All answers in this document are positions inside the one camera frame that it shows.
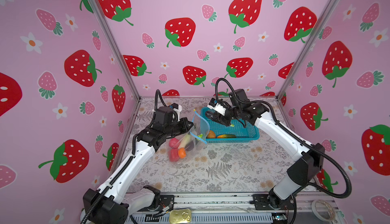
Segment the magenta toy fruit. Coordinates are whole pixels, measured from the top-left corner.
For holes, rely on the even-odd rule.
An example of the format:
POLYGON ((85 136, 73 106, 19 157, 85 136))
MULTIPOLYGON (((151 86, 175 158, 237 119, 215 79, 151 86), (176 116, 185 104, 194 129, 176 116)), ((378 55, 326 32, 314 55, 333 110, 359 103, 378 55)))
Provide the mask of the magenta toy fruit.
POLYGON ((178 149, 180 144, 181 144, 181 140, 179 140, 177 138, 172 138, 169 141, 169 147, 173 148, 173 149, 178 149))

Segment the teal plastic basket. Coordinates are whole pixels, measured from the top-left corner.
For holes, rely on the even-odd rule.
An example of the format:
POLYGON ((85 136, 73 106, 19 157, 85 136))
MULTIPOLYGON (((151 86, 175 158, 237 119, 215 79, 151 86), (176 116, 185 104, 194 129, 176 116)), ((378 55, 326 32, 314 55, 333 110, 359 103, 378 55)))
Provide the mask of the teal plastic basket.
POLYGON ((201 116, 208 122, 210 131, 213 131, 216 136, 230 134, 235 135, 235 138, 206 138, 207 143, 248 143, 250 141, 258 140, 260 133, 257 127, 247 123, 247 127, 244 128, 237 120, 233 119, 233 127, 226 127, 217 122, 213 122, 205 116, 205 112, 210 109, 203 107, 201 110, 201 116))

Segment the red toy pepper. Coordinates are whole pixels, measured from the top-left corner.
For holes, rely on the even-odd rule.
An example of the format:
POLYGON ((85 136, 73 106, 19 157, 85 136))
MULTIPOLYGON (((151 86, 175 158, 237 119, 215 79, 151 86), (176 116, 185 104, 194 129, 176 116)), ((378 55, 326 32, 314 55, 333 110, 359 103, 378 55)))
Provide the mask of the red toy pepper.
POLYGON ((170 160, 170 162, 177 162, 180 160, 177 148, 172 148, 169 151, 169 160, 170 160))

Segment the clear zip top bag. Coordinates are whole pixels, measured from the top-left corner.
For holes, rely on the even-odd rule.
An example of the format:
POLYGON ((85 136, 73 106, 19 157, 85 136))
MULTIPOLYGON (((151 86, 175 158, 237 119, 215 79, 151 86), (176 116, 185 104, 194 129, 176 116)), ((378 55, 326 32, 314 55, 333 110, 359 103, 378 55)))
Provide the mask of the clear zip top bag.
POLYGON ((169 141, 168 157, 173 164, 184 164, 197 157, 207 144, 210 124, 195 109, 191 122, 194 126, 188 133, 169 141))

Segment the orange toy fruit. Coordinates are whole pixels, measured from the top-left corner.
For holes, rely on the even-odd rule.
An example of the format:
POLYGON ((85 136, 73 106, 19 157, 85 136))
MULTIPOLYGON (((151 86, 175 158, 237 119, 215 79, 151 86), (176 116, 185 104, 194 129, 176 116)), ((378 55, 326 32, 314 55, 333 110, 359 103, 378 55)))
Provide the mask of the orange toy fruit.
POLYGON ((186 151, 185 151, 185 148, 179 148, 178 149, 178 156, 181 158, 181 159, 184 159, 186 158, 186 151))

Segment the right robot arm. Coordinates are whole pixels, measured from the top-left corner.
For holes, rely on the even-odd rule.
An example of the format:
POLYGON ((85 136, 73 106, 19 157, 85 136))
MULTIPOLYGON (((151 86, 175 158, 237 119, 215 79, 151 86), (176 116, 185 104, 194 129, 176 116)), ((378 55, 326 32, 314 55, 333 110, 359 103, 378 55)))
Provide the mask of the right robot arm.
POLYGON ((267 133, 294 160, 283 179, 276 184, 268 196, 269 205, 280 209, 306 186, 310 185, 319 191, 338 199, 345 199, 352 192, 351 181, 345 170, 334 159, 325 154, 322 145, 312 145, 285 127, 277 118, 273 107, 265 101, 240 102, 231 107, 221 101, 215 110, 222 115, 222 121, 230 125, 231 119, 242 119, 267 133), (335 194, 322 186, 311 182, 312 178, 323 168, 323 161, 331 162, 341 173, 346 184, 342 194, 335 194))

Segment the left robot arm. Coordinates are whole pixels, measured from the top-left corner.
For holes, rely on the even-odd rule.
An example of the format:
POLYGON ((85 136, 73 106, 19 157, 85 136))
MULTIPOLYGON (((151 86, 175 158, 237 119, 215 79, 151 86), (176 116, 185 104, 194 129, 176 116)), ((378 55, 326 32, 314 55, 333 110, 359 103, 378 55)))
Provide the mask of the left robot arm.
POLYGON ((129 215, 143 209, 160 207, 160 191, 147 185, 131 194, 125 202, 128 188, 146 162, 168 138, 188 133, 194 123, 187 118, 170 123, 153 122, 133 137, 133 150, 115 172, 97 189, 83 196, 85 215, 81 223, 123 224, 129 215))

